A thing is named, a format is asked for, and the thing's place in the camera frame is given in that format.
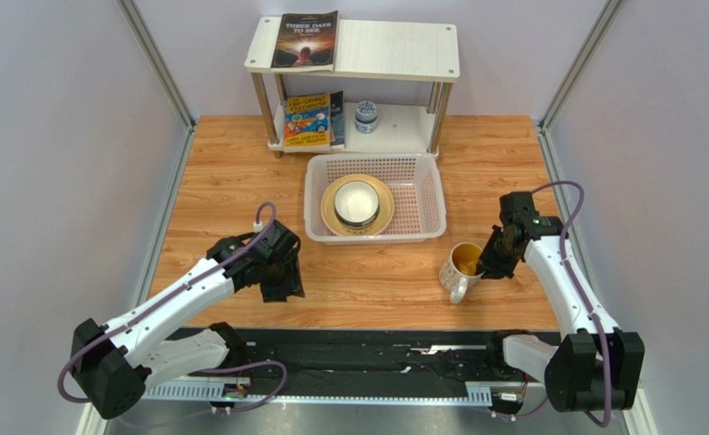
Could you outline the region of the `grey patterned bowl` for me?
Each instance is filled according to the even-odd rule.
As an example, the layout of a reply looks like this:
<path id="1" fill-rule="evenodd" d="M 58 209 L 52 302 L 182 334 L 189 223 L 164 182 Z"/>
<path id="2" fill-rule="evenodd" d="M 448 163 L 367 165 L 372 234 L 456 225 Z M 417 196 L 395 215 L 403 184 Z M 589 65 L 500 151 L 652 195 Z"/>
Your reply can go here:
<path id="1" fill-rule="evenodd" d="M 334 215 L 333 222 L 330 224 L 333 232 L 342 237 L 349 236 L 374 236 L 380 231 L 378 219 L 373 217 L 362 223 L 353 223 L 342 221 L 338 215 Z"/>

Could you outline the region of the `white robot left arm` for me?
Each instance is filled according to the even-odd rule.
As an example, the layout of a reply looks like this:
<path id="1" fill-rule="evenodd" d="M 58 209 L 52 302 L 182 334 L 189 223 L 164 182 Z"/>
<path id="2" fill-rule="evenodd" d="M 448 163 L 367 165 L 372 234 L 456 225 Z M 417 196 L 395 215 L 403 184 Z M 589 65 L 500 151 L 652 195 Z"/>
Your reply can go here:
<path id="1" fill-rule="evenodd" d="M 220 239 L 173 285 L 129 312 L 98 324 L 75 327 L 71 375 L 105 420 L 133 407 L 143 394 L 195 372 L 248 366 L 246 342 L 225 322 L 173 340 L 171 335 L 211 305 L 258 286 L 264 302 L 304 294 L 298 254 L 300 238 L 279 221 L 257 233 Z"/>

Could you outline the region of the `white two-tier shelf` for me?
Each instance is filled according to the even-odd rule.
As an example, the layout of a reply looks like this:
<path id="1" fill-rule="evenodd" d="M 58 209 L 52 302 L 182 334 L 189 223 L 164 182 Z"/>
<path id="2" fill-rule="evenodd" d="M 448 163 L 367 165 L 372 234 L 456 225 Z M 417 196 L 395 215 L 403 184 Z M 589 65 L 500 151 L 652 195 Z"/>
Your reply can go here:
<path id="1" fill-rule="evenodd" d="M 244 62 L 266 127 L 267 147 L 278 159 L 286 151 L 286 75 L 272 72 L 270 66 L 280 24 L 280 16 L 259 19 Z M 355 106 L 358 101 L 373 101 L 375 97 L 355 98 L 344 91 L 345 145 L 334 152 L 424 152 L 437 158 L 452 87 L 461 74 L 456 26 L 340 19 L 337 30 L 333 71 L 302 72 L 300 77 L 426 82 L 432 90 L 428 101 L 418 105 L 377 102 L 378 123 L 370 133 L 357 130 Z M 275 78 L 277 104 L 271 104 L 262 74 Z"/>

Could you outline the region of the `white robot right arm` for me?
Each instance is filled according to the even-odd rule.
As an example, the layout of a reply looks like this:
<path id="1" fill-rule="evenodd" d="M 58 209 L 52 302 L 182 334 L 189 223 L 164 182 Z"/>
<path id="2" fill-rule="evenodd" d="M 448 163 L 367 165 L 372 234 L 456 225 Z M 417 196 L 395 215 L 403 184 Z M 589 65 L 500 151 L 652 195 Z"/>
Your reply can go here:
<path id="1" fill-rule="evenodd" d="M 500 197 L 500 224 L 493 227 L 477 261 L 484 279 L 512 278 L 525 264 L 538 278 L 558 321 L 560 342 L 551 345 L 522 330 L 496 333 L 499 364 L 544 385 L 559 412 L 623 411 L 636 401 L 645 344 L 624 331 L 582 276 L 567 224 L 543 216 L 532 193 Z"/>

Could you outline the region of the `blue white ceramic jar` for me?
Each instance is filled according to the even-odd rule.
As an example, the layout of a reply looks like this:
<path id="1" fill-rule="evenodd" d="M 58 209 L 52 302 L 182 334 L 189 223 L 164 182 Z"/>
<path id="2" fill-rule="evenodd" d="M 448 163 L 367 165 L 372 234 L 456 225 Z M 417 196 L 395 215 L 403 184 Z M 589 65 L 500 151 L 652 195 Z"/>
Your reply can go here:
<path id="1" fill-rule="evenodd" d="M 378 107 L 373 101 L 360 101 L 355 105 L 355 127 L 358 132 L 366 134 L 376 130 L 378 126 Z"/>

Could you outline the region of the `white plastic basket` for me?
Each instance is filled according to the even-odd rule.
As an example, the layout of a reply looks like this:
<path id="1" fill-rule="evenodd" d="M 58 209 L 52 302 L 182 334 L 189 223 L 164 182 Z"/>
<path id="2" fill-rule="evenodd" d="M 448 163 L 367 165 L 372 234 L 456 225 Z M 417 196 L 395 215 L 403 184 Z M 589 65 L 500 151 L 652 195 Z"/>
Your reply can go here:
<path id="1" fill-rule="evenodd" d="M 327 188 L 339 179 L 366 175 L 378 179 L 393 196 L 393 217 L 384 229 L 338 235 L 322 211 Z M 327 245 L 421 243 L 446 230 L 446 207 L 440 172 L 426 153 L 345 153 L 313 157 L 307 165 L 304 220 L 306 235 Z"/>

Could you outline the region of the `yellow plate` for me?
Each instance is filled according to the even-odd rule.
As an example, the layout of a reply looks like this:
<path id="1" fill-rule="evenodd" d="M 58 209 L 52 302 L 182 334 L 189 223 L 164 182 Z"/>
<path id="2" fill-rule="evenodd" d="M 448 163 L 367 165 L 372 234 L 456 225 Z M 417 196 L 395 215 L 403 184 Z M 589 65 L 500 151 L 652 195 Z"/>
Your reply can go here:
<path id="1" fill-rule="evenodd" d="M 342 178 L 337 179 L 334 181 L 326 190 L 325 193 L 323 194 L 323 197 L 321 199 L 320 203 L 320 214 L 323 219 L 323 222 L 325 223 L 325 226 L 331 231 L 330 224 L 333 222 L 334 219 L 334 195 L 336 191 L 347 181 L 365 181 L 370 183 L 377 191 L 379 199 L 380 199 L 380 212 L 377 216 L 378 219 L 378 225 L 379 225 L 379 233 L 374 236 L 350 236 L 350 237 L 375 237 L 381 235 L 387 227 L 392 223 L 393 217 L 395 215 L 395 203 L 394 203 L 394 198 L 393 194 L 390 189 L 386 187 L 386 185 L 379 179 L 368 176 L 365 174 L 354 174 L 354 175 L 347 175 L 343 176 Z"/>

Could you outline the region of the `yellow treehouse book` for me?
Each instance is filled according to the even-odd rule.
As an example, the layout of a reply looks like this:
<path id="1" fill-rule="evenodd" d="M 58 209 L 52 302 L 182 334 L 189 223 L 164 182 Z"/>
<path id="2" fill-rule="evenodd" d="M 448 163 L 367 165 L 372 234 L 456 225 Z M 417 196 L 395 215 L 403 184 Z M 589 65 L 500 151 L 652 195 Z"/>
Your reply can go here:
<path id="1" fill-rule="evenodd" d="M 331 144 L 328 92 L 289 97 L 284 116 L 285 152 L 324 152 Z"/>

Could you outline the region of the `dark Three Days book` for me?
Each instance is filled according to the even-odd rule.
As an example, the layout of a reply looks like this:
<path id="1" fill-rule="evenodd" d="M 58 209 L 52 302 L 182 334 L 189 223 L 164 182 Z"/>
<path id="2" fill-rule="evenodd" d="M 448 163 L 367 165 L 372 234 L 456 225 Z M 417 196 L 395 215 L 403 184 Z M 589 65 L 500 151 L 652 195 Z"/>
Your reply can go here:
<path id="1" fill-rule="evenodd" d="M 272 57 L 272 72 L 332 72 L 339 12 L 283 14 Z"/>

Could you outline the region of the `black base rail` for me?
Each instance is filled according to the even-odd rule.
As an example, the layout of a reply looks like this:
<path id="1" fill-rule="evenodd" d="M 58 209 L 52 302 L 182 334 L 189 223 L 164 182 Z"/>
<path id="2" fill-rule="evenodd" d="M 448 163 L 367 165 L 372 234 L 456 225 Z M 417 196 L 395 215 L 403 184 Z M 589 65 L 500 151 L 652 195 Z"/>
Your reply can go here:
<path id="1" fill-rule="evenodd" d="M 543 385 L 497 362 L 489 330 L 237 330 L 234 374 L 194 372 L 146 396 L 209 402 L 465 407 L 521 419 L 547 405 Z"/>

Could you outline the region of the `dark blue book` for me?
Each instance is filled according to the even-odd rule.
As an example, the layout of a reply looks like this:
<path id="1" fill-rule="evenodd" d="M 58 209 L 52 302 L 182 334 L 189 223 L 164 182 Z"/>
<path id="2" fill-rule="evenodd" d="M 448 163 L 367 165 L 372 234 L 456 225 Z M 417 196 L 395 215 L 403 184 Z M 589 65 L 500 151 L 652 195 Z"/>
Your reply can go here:
<path id="1" fill-rule="evenodd" d="M 344 92 L 330 94 L 331 141 L 332 148 L 342 148 L 345 145 L 345 115 Z"/>

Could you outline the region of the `white bowl dark outside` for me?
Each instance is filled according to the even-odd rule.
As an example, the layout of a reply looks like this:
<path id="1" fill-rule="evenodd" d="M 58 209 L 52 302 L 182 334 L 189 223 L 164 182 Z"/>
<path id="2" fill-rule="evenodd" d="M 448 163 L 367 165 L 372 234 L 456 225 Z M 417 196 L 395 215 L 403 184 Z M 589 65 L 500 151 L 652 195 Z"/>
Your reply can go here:
<path id="1" fill-rule="evenodd" d="M 334 195 L 334 212 L 342 221 L 362 223 L 377 218 L 380 199 L 376 189 L 365 181 L 347 181 Z"/>

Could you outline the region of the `patterned mug yellow inside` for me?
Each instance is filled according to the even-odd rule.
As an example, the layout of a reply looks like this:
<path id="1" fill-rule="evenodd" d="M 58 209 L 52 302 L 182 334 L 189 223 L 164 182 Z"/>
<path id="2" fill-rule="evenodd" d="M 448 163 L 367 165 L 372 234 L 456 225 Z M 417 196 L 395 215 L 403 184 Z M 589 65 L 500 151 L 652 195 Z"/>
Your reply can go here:
<path id="1" fill-rule="evenodd" d="M 468 291 L 481 279 L 477 265 L 482 247 L 470 242 L 455 245 L 443 261 L 438 278 L 443 289 L 449 293 L 452 304 L 458 305 Z"/>

